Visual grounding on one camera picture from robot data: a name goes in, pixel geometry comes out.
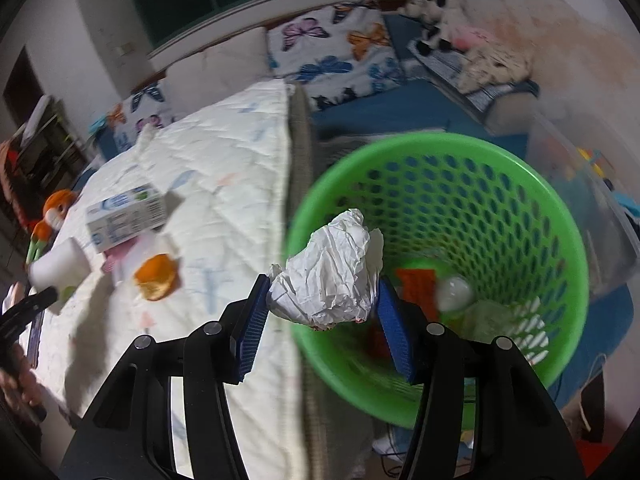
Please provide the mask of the person's left hand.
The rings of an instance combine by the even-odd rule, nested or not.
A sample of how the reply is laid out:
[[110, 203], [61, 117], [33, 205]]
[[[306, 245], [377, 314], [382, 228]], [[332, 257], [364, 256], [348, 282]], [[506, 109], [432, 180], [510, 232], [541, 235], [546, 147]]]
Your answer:
[[1, 357], [1, 391], [12, 414], [22, 422], [39, 426], [46, 419], [42, 389], [17, 342]]

